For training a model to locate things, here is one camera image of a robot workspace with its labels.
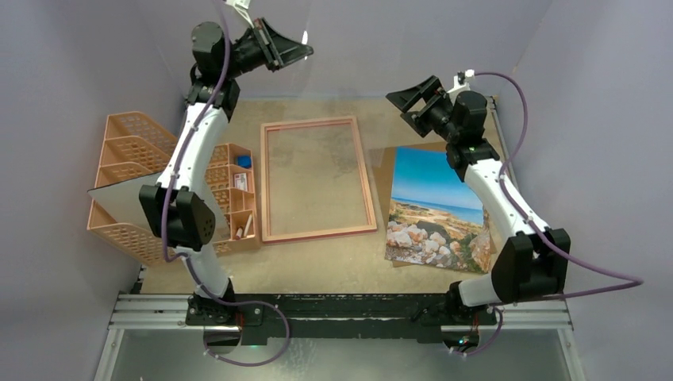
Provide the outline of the clear acrylic glass sheet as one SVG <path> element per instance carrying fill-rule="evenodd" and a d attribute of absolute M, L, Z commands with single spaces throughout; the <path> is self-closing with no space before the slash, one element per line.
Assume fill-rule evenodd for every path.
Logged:
<path fill-rule="evenodd" d="M 394 13 L 357 13 L 339 5 L 261 11 L 282 35 L 314 53 L 289 67 L 246 75 L 233 127 L 226 140 L 258 152 L 260 126 L 353 115 L 366 149 L 404 144 L 407 128 L 384 98 L 398 84 L 406 27 Z"/>

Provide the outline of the pink wooden photo frame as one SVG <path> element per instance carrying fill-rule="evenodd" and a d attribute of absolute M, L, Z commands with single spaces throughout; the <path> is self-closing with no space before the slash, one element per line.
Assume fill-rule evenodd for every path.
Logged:
<path fill-rule="evenodd" d="M 356 118 L 263 124 L 260 202 L 266 244 L 376 231 Z"/>

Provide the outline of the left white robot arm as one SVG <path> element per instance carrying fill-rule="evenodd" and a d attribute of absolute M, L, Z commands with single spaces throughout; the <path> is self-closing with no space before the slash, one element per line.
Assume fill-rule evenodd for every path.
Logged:
<path fill-rule="evenodd" d="M 213 246 L 218 205 L 210 205 L 206 172 L 216 141 L 229 125 L 240 88 L 237 77 L 265 67 L 281 70 L 313 55 L 314 49 L 274 30 L 257 18 L 231 40 L 224 22 L 205 21 L 190 34 L 194 65 L 187 114 L 171 158 L 152 185 L 143 185 L 139 201 L 167 263 L 180 260 L 194 282 L 193 310 L 216 324 L 230 323 L 242 304 Z"/>

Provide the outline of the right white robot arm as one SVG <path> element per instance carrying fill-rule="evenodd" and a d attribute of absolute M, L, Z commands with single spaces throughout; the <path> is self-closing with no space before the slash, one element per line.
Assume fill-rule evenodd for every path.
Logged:
<path fill-rule="evenodd" d="M 448 317 L 464 323 L 478 308 L 559 296 L 568 261 L 553 249 L 567 251 L 570 237 L 550 228 L 513 188 L 506 165 L 484 137 L 488 101 L 471 90 L 468 75 L 458 74 L 451 90 L 432 75 L 386 99 L 420 137 L 435 133 L 445 140 L 449 167 L 475 192 L 505 240 L 489 273 L 449 287 Z"/>

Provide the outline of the blue stapler in organizer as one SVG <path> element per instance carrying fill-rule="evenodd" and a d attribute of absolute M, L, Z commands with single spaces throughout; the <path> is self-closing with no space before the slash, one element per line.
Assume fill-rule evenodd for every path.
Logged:
<path fill-rule="evenodd" d="M 249 155 L 237 156 L 236 165 L 242 168 L 250 169 L 252 167 L 252 157 Z"/>

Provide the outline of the small red white box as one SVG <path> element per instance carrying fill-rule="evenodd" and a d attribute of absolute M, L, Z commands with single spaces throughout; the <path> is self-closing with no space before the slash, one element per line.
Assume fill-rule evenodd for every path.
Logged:
<path fill-rule="evenodd" d="M 249 191 L 248 174 L 235 173 L 233 175 L 233 187 L 241 191 Z"/>

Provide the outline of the orange plastic desk organizer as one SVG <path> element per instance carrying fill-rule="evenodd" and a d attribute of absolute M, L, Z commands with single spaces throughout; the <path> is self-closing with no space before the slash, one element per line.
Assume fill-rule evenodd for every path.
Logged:
<path fill-rule="evenodd" d="M 133 111 L 111 114 L 105 133 L 87 229 L 144 265 L 163 264 L 162 244 L 148 225 L 141 208 L 139 191 L 156 182 L 168 164 L 176 137 L 148 115 Z M 237 243 L 230 227 L 229 174 L 235 159 L 250 151 L 235 144 L 215 147 L 206 168 L 206 201 L 215 210 L 217 232 L 212 239 L 216 253 L 246 250 L 257 246 L 253 229 Z"/>

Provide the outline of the white marker in organizer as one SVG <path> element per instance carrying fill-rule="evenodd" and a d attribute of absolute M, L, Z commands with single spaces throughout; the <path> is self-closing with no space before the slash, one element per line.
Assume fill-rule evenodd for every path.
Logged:
<path fill-rule="evenodd" d="M 253 216 L 252 214 L 246 214 L 244 215 L 239 215 L 237 217 L 237 223 L 236 223 L 236 230 L 234 234 L 234 238 L 236 240 L 240 240 L 242 238 L 245 238 L 250 231 L 250 228 L 252 226 L 252 221 L 253 221 Z"/>

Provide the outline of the grey paper sheet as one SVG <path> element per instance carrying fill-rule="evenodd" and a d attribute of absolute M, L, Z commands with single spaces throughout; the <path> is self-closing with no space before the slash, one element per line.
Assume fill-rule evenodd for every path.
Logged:
<path fill-rule="evenodd" d="M 96 187 L 88 190 L 88 194 L 95 200 L 116 222 L 130 223 L 150 231 L 147 218 L 142 210 L 139 192 L 142 185 L 154 185 L 160 177 L 160 172 L 143 175 L 135 179 L 128 179 L 119 183 Z M 215 233 L 212 242 L 226 241 L 230 238 L 230 228 L 225 215 L 216 202 L 212 191 L 202 186 L 203 192 L 198 193 L 206 205 L 214 212 L 216 220 Z"/>

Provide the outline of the black mounting rail base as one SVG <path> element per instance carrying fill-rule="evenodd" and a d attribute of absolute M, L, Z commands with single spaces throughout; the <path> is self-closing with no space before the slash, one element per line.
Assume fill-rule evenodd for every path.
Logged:
<path fill-rule="evenodd" d="M 443 293 L 431 294 L 237 294 L 237 306 L 209 298 L 187 299 L 185 323 L 214 331 L 233 328 L 244 345 L 271 338 L 415 340 L 458 344 L 461 333 L 498 319 L 483 307 L 455 308 Z"/>

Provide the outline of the aluminium table frame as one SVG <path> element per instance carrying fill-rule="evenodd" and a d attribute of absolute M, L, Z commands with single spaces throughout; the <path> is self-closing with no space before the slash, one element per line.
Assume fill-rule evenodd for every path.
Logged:
<path fill-rule="evenodd" d="M 583 380 L 573 327 L 562 302 L 522 303 L 503 310 L 504 324 L 480 333 L 490 346 L 461 359 L 442 344 L 413 340 L 295 338 L 280 347 L 239 347 L 234 364 L 204 353 L 202 330 L 187 326 L 183 294 L 117 298 L 97 380 Z"/>

